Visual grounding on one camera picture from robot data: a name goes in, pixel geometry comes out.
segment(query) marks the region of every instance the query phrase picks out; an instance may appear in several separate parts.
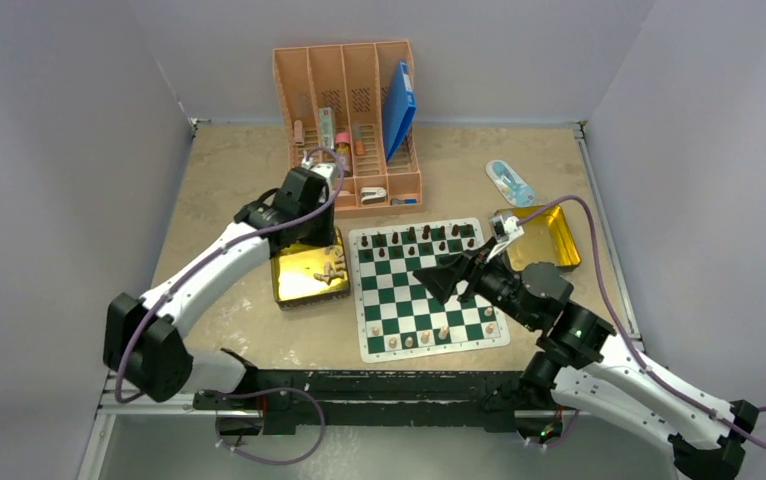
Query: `chessboard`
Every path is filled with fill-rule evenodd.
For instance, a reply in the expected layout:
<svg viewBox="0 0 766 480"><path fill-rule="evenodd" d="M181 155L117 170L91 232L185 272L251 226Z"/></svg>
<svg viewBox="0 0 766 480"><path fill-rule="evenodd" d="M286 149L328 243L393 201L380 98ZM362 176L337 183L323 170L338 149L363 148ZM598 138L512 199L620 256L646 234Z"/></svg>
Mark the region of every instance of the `chessboard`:
<svg viewBox="0 0 766 480"><path fill-rule="evenodd" d="M412 273L483 244L475 218L350 232L357 332L366 363L508 345L506 317L480 296L443 304Z"/></svg>

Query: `blue folder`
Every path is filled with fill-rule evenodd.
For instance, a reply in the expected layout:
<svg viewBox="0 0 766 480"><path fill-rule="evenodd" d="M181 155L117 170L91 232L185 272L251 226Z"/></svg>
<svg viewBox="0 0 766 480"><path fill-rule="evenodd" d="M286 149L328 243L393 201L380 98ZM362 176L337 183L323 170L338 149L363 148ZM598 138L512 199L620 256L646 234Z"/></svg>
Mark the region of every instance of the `blue folder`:
<svg viewBox="0 0 766 480"><path fill-rule="evenodd" d="M389 85L389 95L383 105L383 146L386 148L388 162L409 132L412 119L415 117L415 95L412 93L412 82L409 77L407 62L400 62L392 82Z"/></svg>

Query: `wooden table surface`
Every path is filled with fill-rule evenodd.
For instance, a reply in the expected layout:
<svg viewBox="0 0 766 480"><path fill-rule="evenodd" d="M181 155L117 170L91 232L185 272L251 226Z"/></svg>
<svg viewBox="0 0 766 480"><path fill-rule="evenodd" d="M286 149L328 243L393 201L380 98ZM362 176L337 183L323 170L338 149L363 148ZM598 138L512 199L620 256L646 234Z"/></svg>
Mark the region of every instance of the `wooden table surface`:
<svg viewBox="0 0 766 480"><path fill-rule="evenodd" d="M569 129L416 127L414 138L426 210L337 220L345 239L358 228L467 217L480 219L486 235L488 218L495 210L509 207L486 177L486 163L493 159L506 160L533 186L537 203L574 193L596 211L583 159ZM268 188L280 186L287 167L282 127L201 126L154 284L176 273L209 246L243 205ZM566 277L575 286L572 299L607 318L595 280L586 217L574 204L564 205L564 210L583 260ZM610 298L626 322L600 222L597 226ZM354 299L283 312L273 300L271 270L266 263L207 310L186 338L186 345L201 350L229 348L260 368L521 370L536 351L536 334L511 320L508 325L511 342L504 347L364 363L359 353Z"/></svg>

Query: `yellow tray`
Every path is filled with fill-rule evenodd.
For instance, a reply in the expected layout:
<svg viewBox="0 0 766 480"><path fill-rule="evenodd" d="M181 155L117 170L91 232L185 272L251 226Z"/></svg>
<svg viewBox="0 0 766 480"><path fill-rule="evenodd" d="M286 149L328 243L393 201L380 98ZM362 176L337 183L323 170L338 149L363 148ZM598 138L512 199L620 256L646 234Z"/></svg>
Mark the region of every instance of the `yellow tray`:
<svg viewBox="0 0 766 480"><path fill-rule="evenodd" d="M509 208L498 210L495 215L512 212L518 218L524 218L541 207ZM517 272L535 262L551 262L565 270L573 270L580 265L577 245L571 236L563 208L559 205L545 210L526 223L524 236L513 242L506 253L510 268Z"/></svg>
<svg viewBox="0 0 766 480"><path fill-rule="evenodd" d="M324 263L330 262L335 268L336 251L343 254L342 232L336 228L334 247L310 247L296 243L283 249L271 259L271 285L274 301L283 310L303 305L319 303L337 298L347 298L351 294L350 272L345 271L345 278L336 278L327 285L312 278L313 273L323 273Z"/></svg>

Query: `glue bottle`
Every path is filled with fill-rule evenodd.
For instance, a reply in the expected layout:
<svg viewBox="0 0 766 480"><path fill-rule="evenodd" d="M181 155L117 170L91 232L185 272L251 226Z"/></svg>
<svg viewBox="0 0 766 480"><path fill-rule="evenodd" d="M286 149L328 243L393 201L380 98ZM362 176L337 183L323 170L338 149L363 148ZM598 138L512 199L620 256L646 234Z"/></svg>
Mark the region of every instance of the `glue bottle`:
<svg viewBox="0 0 766 480"><path fill-rule="evenodd" d="M351 134L339 132L336 134L336 154L345 169L345 176L351 176Z"/></svg>

